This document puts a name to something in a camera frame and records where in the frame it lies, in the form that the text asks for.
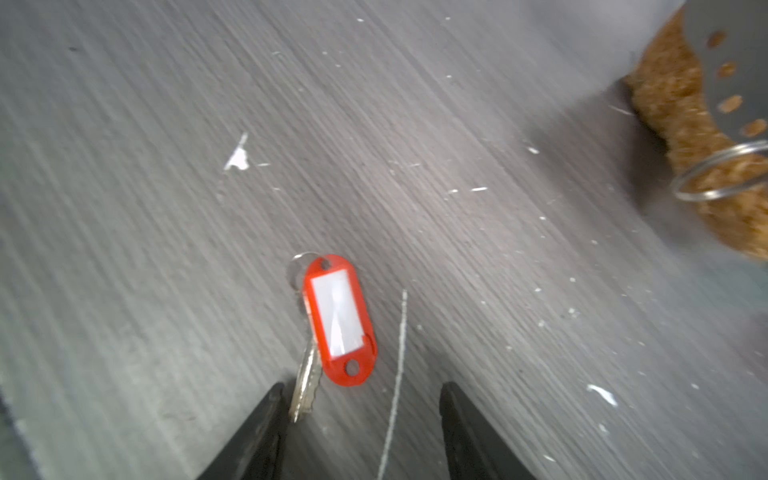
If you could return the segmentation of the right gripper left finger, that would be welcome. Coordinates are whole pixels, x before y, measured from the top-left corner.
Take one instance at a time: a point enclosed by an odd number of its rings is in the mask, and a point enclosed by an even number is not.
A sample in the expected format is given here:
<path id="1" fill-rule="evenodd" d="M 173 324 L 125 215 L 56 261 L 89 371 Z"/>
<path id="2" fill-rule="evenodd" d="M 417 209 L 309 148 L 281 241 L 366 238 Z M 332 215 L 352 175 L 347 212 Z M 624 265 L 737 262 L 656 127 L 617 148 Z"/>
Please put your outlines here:
<path id="1" fill-rule="evenodd" d="M 198 480 L 279 480 L 289 426 L 285 384 L 274 384 Z"/>

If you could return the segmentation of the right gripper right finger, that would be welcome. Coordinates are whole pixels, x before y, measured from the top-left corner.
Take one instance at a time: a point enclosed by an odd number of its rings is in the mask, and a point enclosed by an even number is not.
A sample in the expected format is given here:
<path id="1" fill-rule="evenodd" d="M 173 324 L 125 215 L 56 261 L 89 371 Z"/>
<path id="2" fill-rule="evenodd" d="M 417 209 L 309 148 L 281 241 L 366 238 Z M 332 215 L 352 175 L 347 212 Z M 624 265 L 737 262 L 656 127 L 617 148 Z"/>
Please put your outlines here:
<path id="1" fill-rule="evenodd" d="M 439 411 L 451 480 L 536 480 L 457 383 L 442 385 Z"/>

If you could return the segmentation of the red key tag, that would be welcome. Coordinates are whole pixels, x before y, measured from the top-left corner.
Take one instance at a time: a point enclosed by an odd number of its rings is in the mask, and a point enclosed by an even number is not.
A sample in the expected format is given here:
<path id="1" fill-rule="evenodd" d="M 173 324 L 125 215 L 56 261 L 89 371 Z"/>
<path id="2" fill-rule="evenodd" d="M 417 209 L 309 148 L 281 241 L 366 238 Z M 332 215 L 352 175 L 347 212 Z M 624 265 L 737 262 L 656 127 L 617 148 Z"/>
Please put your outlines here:
<path id="1" fill-rule="evenodd" d="M 297 423 L 312 411 L 321 380 L 356 387 L 372 374 L 378 346 L 357 271 L 346 258 L 302 252 L 287 268 L 311 327 L 289 406 Z"/>

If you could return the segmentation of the brown teddy bear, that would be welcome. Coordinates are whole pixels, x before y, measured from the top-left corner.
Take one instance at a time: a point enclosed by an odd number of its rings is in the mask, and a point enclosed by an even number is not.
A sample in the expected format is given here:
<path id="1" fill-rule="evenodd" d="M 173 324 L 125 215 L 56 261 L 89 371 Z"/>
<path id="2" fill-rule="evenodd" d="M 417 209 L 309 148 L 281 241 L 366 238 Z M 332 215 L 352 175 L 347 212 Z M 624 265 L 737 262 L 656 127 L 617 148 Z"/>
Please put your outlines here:
<path id="1" fill-rule="evenodd" d="M 683 34 L 677 11 L 658 30 L 633 70 L 624 77 L 639 118 L 662 138 L 673 172 L 680 174 L 735 143 L 721 133 L 705 108 L 700 62 Z M 707 228 L 728 247 L 767 259 L 767 189 L 697 202 Z"/>

